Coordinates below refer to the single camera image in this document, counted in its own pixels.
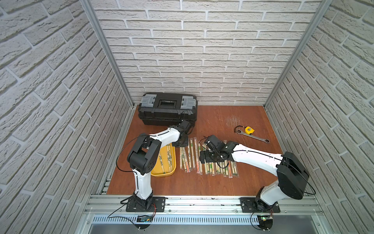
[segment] ventilation grille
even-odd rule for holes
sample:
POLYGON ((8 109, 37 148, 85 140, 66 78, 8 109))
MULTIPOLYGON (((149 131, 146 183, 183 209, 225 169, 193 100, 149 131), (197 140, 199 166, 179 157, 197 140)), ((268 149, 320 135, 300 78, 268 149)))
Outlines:
MULTIPOLYGON (((128 218, 135 224, 144 224, 136 222, 136 214, 116 215, 128 218)), ((156 214, 152 224, 198 224, 198 225, 250 225, 250 215, 164 215, 156 214)), ((127 219, 107 218, 107 215, 95 215, 93 224, 126 224, 130 223, 127 219)), ((252 224, 258 225, 257 215, 252 215, 252 224)))

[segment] black cable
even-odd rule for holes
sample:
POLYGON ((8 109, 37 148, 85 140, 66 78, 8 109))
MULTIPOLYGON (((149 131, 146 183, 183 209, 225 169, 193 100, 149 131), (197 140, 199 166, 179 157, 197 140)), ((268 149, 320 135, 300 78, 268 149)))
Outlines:
POLYGON ((254 229, 257 229, 257 230, 260 230, 260 231, 263 231, 264 229, 259 229, 259 228, 256 228, 255 226, 253 226, 253 223, 252 223, 252 215, 254 214, 254 212, 251 214, 251 217, 249 218, 249 221, 251 222, 251 225, 254 229))

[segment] toolbox lid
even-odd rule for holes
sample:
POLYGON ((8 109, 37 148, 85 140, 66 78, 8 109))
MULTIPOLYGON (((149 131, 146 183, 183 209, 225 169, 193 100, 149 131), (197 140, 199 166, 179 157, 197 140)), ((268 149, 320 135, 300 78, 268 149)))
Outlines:
POLYGON ((141 105, 143 107, 153 107, 153 103, 156 99, 157 94, 146 94, 141 98, 141 105))
POLYGON ((192 107, 196 107, 196 99, 192 96, 182 96, 181 109, 192 110, 192 107))

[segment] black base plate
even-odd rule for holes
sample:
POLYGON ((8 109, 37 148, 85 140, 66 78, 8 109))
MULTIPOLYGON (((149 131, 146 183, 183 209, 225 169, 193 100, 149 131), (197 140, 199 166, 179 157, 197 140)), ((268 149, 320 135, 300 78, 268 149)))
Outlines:
MULTIPOLYGON (((152 203, 156 206, 156 212, 164 212, 165 210, 165 199, 166 197, 153 197, 152 203)), ((149 210, 144 210, 144 208, 135 202, 135 198, 130 199, 127 202, 126 212, 153 212, 154 207, 151 206, 149 210)))
MULTIPOLYGON (((243 213, 261 212, 261 211, 257 210, 255 207, 253 207, 253 201, 254 200, 255 200, 255 197, 241 197, 240 198, 240 204, 241 204, 240 207, 242 208, 243 213)), ((274 204, 273 212, 274 213, 280 213, 281 212, 281 210, 279 209, 278 202, 276 202, 274 204)))

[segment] white brick wall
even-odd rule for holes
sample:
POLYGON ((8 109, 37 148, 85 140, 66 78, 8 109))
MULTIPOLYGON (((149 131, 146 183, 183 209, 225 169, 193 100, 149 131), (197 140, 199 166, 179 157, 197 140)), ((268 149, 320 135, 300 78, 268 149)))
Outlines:
POLYGON ((334 0, 268 109, 334 233, 374 232, 373 5, 334 0))
POLYGON ((77 0, 0 2, 0 233, 73 233, 129 108, 77 0))
POLYGON ((193 92, 204 104, 263 104, 272 85, 259 84, 275 83, 319 2, 92 4, 135 102, 145 92, 161 91, 193 92))

